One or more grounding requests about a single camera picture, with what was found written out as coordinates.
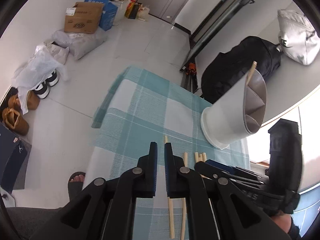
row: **brown shoe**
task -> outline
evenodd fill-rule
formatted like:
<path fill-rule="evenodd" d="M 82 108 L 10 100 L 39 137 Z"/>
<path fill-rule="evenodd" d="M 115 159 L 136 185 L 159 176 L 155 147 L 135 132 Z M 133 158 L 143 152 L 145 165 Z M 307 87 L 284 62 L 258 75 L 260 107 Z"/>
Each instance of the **brown shoe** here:
<path fill-rule="evenodd" d="M 23 119 L 22 115 L 13 108 L 6 108 L 2 111 L 2 118 L 6 127 L 10 130 L 26 135 L 29 130 L 29 124 Z"/>
<path fill-rule="evenodd" d="M 40 98 L 33 92 L 29 91 L 27 95 L 27 108 L 28 110 L 36 110 L 40 102 Z M 9 108 L 13 108 L 15 110 L 21 110 L 21 104 L 18 98 L 18 95 L 14 95 L 8 100 Z"/>

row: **shoe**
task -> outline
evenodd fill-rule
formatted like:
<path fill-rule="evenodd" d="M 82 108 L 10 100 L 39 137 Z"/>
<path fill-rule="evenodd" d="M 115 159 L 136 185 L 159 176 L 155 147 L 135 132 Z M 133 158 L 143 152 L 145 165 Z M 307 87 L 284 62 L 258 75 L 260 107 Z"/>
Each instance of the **shoe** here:
<path fill-rule="evenodd" d="M 57 76 L 57 71 L 54 70 L 48 78 L 45 80 L 45 82 L 50 86 L 53 87 L 57 82 L 59 81 L 58 76 Z"/>
<path fill-rule="evenodd" d="M 40 102 L 40 98 L 33 92 L 29 91 L 27 94 L 27 108 L 28 110 L 36 110 Z M 21 104 L 18 95 L 14 95 L 8 100 L 9 108 L 13 108 L 17 111 L 21 110 Z"/>
<path fill-rule="evenodd" d="M 6 127 L 10 130 L 26 135 L 29 130 L 29 124 L 23 119 L 22 115 L 13 108 L 6 108 L 2 111 L 2 118 Z"/>
<path fill-rule="evenodd" d="M 40 83 L 34 90 L 33 92 L 40 97 L 41 99 L 44 99 L 47 97 L 47 95 L 49 94 L 49 88 L 46 85 L 45 82 Z"/>

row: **gray pants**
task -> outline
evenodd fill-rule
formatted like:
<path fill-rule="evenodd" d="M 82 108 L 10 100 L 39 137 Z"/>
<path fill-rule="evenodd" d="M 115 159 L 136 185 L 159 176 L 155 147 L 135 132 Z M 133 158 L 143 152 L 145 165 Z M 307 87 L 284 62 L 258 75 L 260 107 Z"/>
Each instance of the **gray pants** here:
<path fill-rule="evenodd" d="M 59 209 L 13 207 L 7 208 L 7 211 L 20 237 L 29 240 L 33 233 L 54 216 Z"/>

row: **tablecloth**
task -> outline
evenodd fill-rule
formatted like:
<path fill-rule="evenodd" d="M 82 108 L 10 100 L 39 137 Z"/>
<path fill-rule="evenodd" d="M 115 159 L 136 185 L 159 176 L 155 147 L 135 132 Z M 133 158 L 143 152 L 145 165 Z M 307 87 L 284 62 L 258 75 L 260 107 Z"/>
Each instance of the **tablecloth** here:
<path fill-rule="evenodd" d="M 99 135 L 85 176 L 84 187 L 95 178 L 113 179 L 137 165 L 148 154 L 150 142 L 158 144 L 156 196 L 137 199 L 133 239 L 170 239 L 169 212 L 164 171 L 164 135 L 173 154 L 188 153 L 193 167 L 194 152 L 208 159 L 250 168 L 249 156 L 240 141 L 220 150 L 205 139 L 200 125 L 202 111 L 211 104 L 147 70 L 134 66 L 121 73 L 96 111 L 92 127 Z M 175 199 L 175 239 L 180 239 L 182 201 Z M 185 239 L 188 239 L 188 224 Z"/>

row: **black duffel bag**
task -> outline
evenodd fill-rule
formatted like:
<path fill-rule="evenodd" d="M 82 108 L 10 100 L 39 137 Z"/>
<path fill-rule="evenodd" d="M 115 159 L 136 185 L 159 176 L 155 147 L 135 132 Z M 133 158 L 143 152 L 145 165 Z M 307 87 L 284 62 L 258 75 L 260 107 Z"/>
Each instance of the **black duffel bag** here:
<path fill-rule="evenodd" d="M 249 36 L 227 53 L 220 52 L 201 78 L 203 98 L 215 103 L 257 62 L 257 70 L 266 81 L 280 66 L 277 46 L 259 37 Z"/>

